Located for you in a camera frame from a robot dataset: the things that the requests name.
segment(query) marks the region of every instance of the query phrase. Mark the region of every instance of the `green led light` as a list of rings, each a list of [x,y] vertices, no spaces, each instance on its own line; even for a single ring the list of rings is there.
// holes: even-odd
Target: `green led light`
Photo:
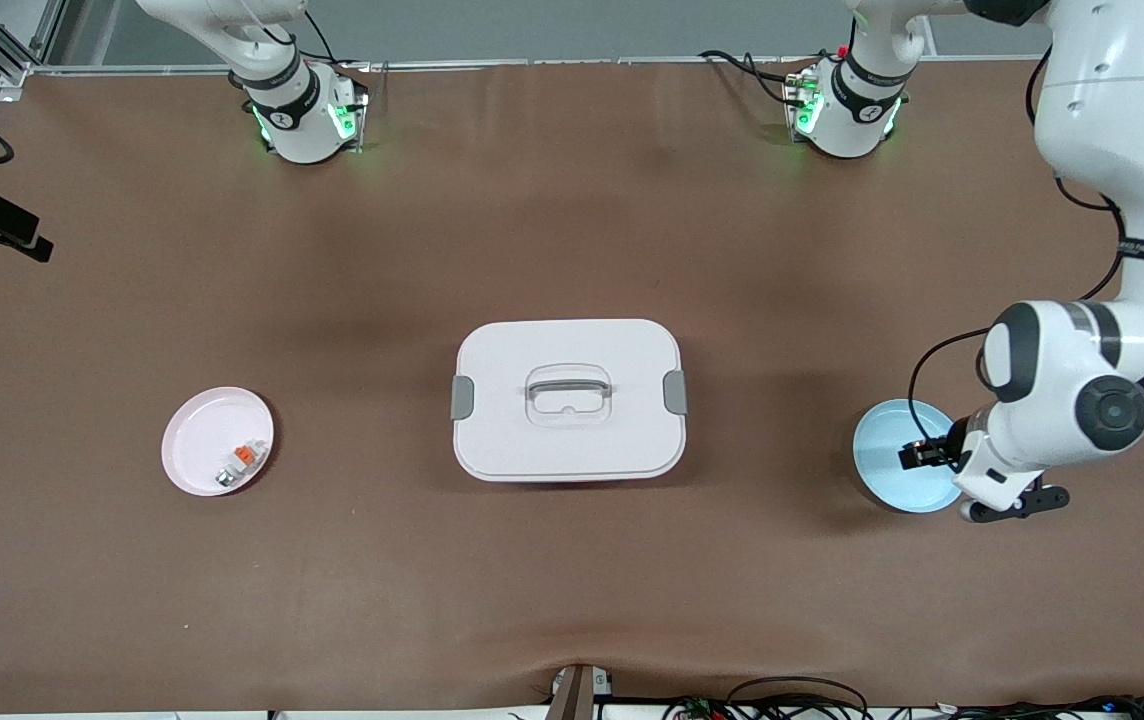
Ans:
[[[901,109],[901,100],[897,97],[892,109],[888,110],[888,122],[883,126],[883,135],[887,136],[889,132],[892,132],[892,122],[896,122],[896,111]]]
[[[333,124],[336,126],[337,135],[340,135],[342,140],[353,137],[353,134],[357,132],[353,128],[353,113],[347,110],[344,105],[340,108],[328,105],[328,109],[331,110],[331,119],[333,119]]]
[[[257,110],[255,105],[252,106],[252,117],[256,118],[256,125],[261,128],[261,140],[264,140],[267,143],[272,143],[273,141],[270,140],[270,130],[265,127],[265,119],[261,118],[261,111]]]
[[[820,117],[820,111],[825,109],[825,97],[815,92],[813,96],[799,110],[796,127],[799,132],[809,133],[816,127],[816,118]]]

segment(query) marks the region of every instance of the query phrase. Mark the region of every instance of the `box handle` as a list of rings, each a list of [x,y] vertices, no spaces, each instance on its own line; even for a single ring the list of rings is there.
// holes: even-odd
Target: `box handle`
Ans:
[[[529,395],[537,395],[540,391],[597,391],[599,395],[607,395],[612,391],[612,386],[603,381],[541,381],[527,386]]]

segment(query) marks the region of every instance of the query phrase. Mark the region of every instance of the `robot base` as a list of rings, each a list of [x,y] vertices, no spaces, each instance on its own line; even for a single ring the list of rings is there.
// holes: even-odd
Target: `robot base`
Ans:
[[[301,165],[328,160],[337,152],[360,152],[367,121],[367,88],[326,65],[311,70],[320,74],[325,92],[302,118],[299,129],[275,128],[256,114],[267,151]]]
[[[857,122],[851,111],[834,98],[831,78],[837,71],[833,61],[820,60],[791,76],[784,97],[799,101],[801,106],[786,105],[786,127],[793,141],[810,142],[825,155],[860,158],[892,135],[892,122],[906,96],[901,95],[877,122]]]
[[[950,430],[951,420],[940,410],[915,401],[915,411],[924,429],[934,437]],[[953,486],[953,470],[946,466],[923,466],[905,470],[897,452],[907,443],[920,441],[923,433],[909,418],[905,399],[880,402],[856,425],[852,460],[865,486],[880,501],[904,512],[937,512],[955,501],[960,491]]]

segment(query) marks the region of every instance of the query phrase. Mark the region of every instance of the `small object on plate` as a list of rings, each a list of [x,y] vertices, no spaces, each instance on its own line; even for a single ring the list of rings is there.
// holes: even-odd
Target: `small object on plate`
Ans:
[[[249,440],[244,445],[235,448],[235,451],[227,457],[224,468],[221,468],[221,472],[216,474],[216,483],[225,488],[231,486],[238,478],[243,477],[244,473],[255,468],[261,460],[264,460],[267,452],[269,450],[267,450],[265,443],[259,440]]]
[[[175,486],[191,494],[215,496],[246,486],[265,468],[272,451],[270,406],[256,393],[219,387],[198,393],[176,410],[164,430],[161,457]]]

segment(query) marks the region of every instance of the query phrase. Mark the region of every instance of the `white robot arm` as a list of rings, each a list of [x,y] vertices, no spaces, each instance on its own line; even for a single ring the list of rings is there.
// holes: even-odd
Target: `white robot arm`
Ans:
[[[268,145],[292,163],[319,163],[362,142],[367,92],[324,63],[302,58],[279,23],[307,0],[137,0],[153,18],[206,45],[252,98]]]
[[[964,0],[843,0],[852,13],[847,55],[823,56],[802,70],[786,97],[791,130],[836,158],[859,158],[892,130],[901,90],[927,38],[920,15],[967,13]]]
[[[923,464],[955,464],[953,482],[979,501],[966,516],[979,521],[1063,503],[1059,488],[1042,488],[1043,470],[1119,454],[1144,436],[1144,1],[1024,6],[1036,6],[1052,29],[1038,149],[1063,177],[1120,211],[1122,280],[1106,302],[1008,307],[984,346],[998,401],[948,436],[907,448],[942,451]]]

